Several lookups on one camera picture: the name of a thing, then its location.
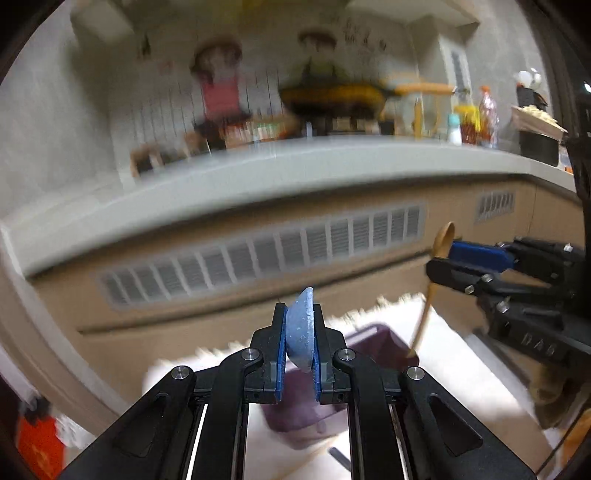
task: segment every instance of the beige cabinet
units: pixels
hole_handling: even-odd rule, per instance
[[[28,281],[60,334],[93,372],[133,402],[141,394],[147,369],[159,359],[247,343],[254,330],[270,324],[277,301],[291,302],[306,286],[314,286],[315,301],[326,317],[369,309],[379,296],[396,301],[402,294],[425,291],[429,249],[448,221],[455,222],[459,238],[487,244],[516,235],[583,240],[580,206],[523,179],[398,181],[263,203],[187,222],[104,247]],[[335,225],[343,227],[341,234]],[[304,260],[289,269],[283,240],[285,232],[294,231],[299,232]],[[265,238],[272,239],[267,245],[271,250],[259,251]],[[260,271],[264,255],[276,251],[282,256],[278,270],[242,281],[239,264],[233,263],[238,251],[233,246],[242,241],[252,245],[246,259]],[[142,286],[138,265],[158,270],[159,259],[178,259],[186,252],[197,252],[201,267],[209,268],[201,252],[212,248],[221,249],[220,265],[233,274],[223,288],[209,272],[210,287],[203,294],[121,306],[113,303],[102,283],[106,272],[123,269],[133,271],[136,285]],[[188,277],[181,278],[179,271],[186,272],[177,268],[186,283]],[[158,277],[161,283],[163,275]],[[460,293],[442,289],[434,306],[461,335],[486,326],[474,299]]]

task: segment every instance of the gray countertop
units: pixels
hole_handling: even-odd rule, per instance
[[[11,216],[2,235],[26,276],[159,226],[248,203],[379,181],[489,174],[530,176],[575,192],[572,175],[501,151],[384,137],[316,138],[217,153],[129,190],[88,188]]]

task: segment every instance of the screw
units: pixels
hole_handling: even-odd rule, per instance
[[[175,380],[183,380],[189,376],[191,371],[189,367],[185,367],[184,365],[179,365],[178,367],[174,367],[170,374],[173,376]]]
[[[425,377],[425,370],[420,367],[410,367],[407,370],[407,377],[411,380],[422,380]]]
[[[509,306],[504,301],[500,301],[496,304],[496,309],[501,313],[505,313],[507,310],[509,310]]]
[[[355,355],[355,351],[351,350],[351,348],[342,348],[341,350],[338,351],[337,356],[343,362],[350,362],[357,355]]]
[[[244,359],[244,360],[256,360],[257,358],[259,358],[259,355],[261,353],[256,349],[256,348],[245,348],[242,353],[240,354],[240,356]]]

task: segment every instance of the bottle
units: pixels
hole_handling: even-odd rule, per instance
[[[460,116],[457,113],[450,113],[447,117],[447,142],[452,145],[462,144]]]
[[[480,144],[483,147],[496,148],[499,135],[499,115],[496,102],[491,97],[491,89],[486,85],[480,87],[482,100],[478,110],[480,112]]]

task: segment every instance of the wall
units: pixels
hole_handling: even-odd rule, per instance
[[[472,0],[480,25],[462,27],[466,42],[466,55],[470,65],[472,86],[491,87],[497,101],[501,131],[499,148],[519,154],[519,135],[511,124],[511,105],[517,104],[515,74],[535,68],[543,78],[539,92],[550,104],[547,78],[540,49],[527,17],[518,0]],[[475,92],[479,102],[480,92]]]
[[[299,44],[298,34],[311,28],[334,36],[336,48],[327,53],[328,60],[350,79],[376,81],[395,72],[417,78],[410,33],[392,20],[313,5],[265,6],[233,26],[209,16],[186,15],[147,32],[151,54],[146,59],[135,42],[113,50],[109,108],[118,168],[129,170],[133,148],[154,141],[182,142],[194,122],[203,122],[200,80],[189,67],[196,50],[215,38],[240,43],[240,109],[282,115],[277,86],[300,80],[310,52]],[[412,108],[407,113],[412,115]],[[405,120],[410,126],[411,117]]]
[[[74,34],[73,3],[37,29],[0,85],[0,218],[115,171],[105,61]]]

